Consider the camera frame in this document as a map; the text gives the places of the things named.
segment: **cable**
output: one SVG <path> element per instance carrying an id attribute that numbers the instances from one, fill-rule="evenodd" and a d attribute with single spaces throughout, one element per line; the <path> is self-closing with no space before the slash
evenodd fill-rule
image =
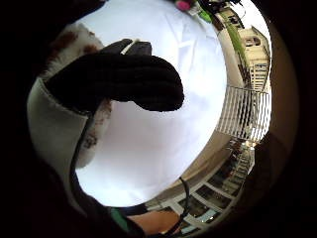
<path id="1" fill-rule="evenodd" d="M 186 193 L 186 198 L 185 198 L 185 205 L 184 205 L 184 210 L 182 211 L 182 213 L 180 214 L 179 220 L 165 233 L 163 234 L 161 237 L 172 237 L 172 233 L 175 232 L 175 230 L 179 227 L 180 223 L 183 221 L 183 219 L 188 215 L 189 212 L 189 187 L 186 181 L 184 181 L 182 179 L 182 177 L 179 177 L 179 179 L 181 180 L 181 183 L 184 186 L 184 190 Z"/>

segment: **railing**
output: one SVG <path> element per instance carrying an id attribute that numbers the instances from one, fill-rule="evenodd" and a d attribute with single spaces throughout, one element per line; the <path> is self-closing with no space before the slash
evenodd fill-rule
<path id="1" fill-rule="evenodd" d="M 258 143 L 268 130 L 270 95 L 266 92 L 227 86 L 216 130 Z"/>

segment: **overcast sky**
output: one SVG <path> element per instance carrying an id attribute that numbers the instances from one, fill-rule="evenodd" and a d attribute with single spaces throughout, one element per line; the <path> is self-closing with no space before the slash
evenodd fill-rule
<path id="1" fill-rule="evenodd" d="M 233 9 L 240 16 L 246 28 L 254 26 L 267 37 L 269 50 L 271 52 L 270 36 L 263 15 L 251 0 L 242 0 L 241 3 L 243 4 L 243 7 L 240 4 L 233 4 Z"/>

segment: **black glove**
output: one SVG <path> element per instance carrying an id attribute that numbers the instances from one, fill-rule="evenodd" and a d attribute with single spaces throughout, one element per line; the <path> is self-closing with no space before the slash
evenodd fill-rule
<path id="1" fill-rule="evenodd" d="M 116 42 L 98 53 L 70 63 L 46 82 L 51 94 L 66 107 L 95 112 L 103 99 L 134 101 L 150 111 L 172 111 L 183 102 L 175 68 L 151 56 L 150 43 Z"/>

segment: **metal railing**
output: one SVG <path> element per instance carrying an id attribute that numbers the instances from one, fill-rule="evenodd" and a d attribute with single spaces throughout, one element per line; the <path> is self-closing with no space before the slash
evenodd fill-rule
<path id="1" fill-rule="evenodd" d="M 269 94 L 228 85 L 216 130 L 259 143 L 268 130 L 269 117 Z"/>

